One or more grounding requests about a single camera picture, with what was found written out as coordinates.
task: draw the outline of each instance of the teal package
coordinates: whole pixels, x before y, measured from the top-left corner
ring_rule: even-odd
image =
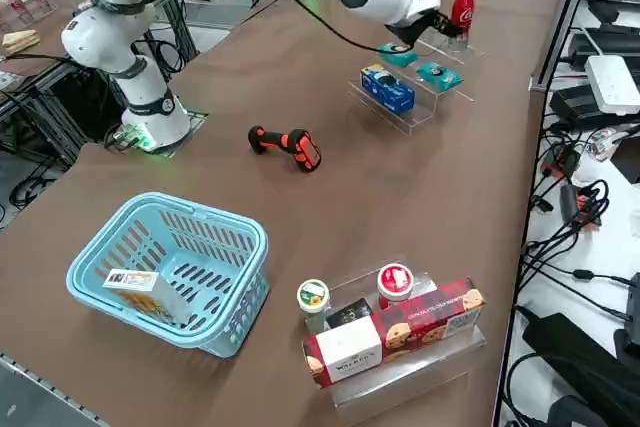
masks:
[[[420,67],[417,71],[422,80],[436,86],[440,91],[447,91],[462,82],[462,76],[436,62],[429,62]]]
[[[384,44],[379,47],[380,50],[384,50],[386,52],[397,52],[406,50],[405,47],[399,47],[394,44]],[[418,60],[418,54],[414,51],[403,52],[402,54],[380,54],[380,58],[385,62],[389,62],[390,64],[397,65],[399,67],[406,67],[411,62],[415,62]]]

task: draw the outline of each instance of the white power strip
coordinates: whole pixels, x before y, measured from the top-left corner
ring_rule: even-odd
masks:
[[[598,108],[606,114],[640,111],[640,92],[624,59],[618,55],[593,55],[586,69]]]

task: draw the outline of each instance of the white box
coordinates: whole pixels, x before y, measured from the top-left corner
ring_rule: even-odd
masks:
[[[626,115],[640,111],[640,92],[622,57],[592,55],[585,70],[602,112]]]
[[[113,269],[103,287],[127,304],[161,322],[187,324],[193,309],[157,272]]]

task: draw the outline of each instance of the orange barcode scanner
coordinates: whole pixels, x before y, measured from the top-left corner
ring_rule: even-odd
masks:
[[[313,172],[320,165],[320,149],[311,140],[306,130],[294,129],[289,134],[267,132],[259,125],[249,131],[249,143],[256,154],[262,154],[267,147],[279,147],[293,155],[296,164],[303,172]]]

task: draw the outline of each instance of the red-lidded cup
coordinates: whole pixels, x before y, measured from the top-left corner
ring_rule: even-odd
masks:
[[[381,309],[411,297],[413,274],[399,263],[387,264],[378,272],[378,304]]]

